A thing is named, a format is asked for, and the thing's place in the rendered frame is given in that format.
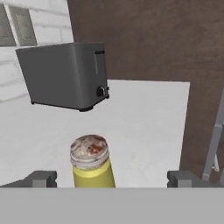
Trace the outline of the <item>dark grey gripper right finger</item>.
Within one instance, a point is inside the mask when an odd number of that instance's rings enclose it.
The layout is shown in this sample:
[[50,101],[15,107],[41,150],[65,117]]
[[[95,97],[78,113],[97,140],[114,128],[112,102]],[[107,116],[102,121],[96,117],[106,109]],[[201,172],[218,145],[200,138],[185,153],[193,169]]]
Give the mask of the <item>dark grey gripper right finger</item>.
[[187,188],[187,187],[196,187],[196,188],[203,188],[203,187],[218,187],[224,188],[224,183],[217,182],[213,183],[210,181],[202,180],[195,176],[191,171],[168,171],[167,172],[167,186],[168,187],[180,187],[180,188]]

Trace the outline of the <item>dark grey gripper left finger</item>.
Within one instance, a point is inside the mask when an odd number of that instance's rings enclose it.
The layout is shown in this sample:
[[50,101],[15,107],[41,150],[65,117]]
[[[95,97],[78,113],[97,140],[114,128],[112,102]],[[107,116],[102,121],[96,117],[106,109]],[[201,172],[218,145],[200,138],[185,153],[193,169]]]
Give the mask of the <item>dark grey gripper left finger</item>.
[[56,171],[34,171],[27,177],[3,185],[3,187],[36,187],[36,188],[47,188],[57,186],[57,172]]

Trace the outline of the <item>yellow shaker with white lid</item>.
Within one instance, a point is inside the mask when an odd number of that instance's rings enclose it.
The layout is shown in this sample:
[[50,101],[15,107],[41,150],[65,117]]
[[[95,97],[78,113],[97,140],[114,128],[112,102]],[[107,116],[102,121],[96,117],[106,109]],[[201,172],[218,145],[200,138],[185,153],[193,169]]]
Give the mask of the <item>yellow shaker with white lid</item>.
[[85,135],[70,147],[75,187],[115,187],[109,158],[109,147],[104,137]]

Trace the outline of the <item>grey toaster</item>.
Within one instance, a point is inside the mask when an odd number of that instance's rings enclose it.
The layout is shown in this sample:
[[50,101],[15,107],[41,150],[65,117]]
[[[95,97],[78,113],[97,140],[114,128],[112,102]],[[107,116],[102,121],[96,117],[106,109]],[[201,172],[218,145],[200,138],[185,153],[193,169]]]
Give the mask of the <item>grey toaster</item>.
[[109,98],[102,43],[39,45],[16,55],[32,104],[85,112]]

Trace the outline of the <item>grey metal chair frame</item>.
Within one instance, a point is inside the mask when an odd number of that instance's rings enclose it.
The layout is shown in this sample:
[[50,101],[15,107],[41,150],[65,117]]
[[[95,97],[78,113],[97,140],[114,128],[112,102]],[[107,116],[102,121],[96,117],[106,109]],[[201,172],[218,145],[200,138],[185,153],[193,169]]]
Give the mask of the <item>grey metal chair frame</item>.
[[206,157],[205,168],[202,173],[202,179],[205,181],[208,181],[210,179],[212,169],[215,169],[216,171],[220,170],[218,165],[217,150],[221,140],[221,133],[223,127],[224,127],[224,91],[222,92],[220,98],[220,106],[216,116],[215,124],[213,126],[213,134],[211,137],[211,142]]

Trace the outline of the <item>grey wall outlet plate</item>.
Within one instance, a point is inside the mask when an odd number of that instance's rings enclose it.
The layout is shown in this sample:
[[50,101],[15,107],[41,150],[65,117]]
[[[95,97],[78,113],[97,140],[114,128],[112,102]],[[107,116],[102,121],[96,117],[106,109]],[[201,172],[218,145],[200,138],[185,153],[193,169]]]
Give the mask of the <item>grey wall outlet plate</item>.
[[19,44],[21,46],[35,46],[37,40],[29,10],[10,5],[9,11]]
[[4,5],[0,3],[0,46],[16,46]]

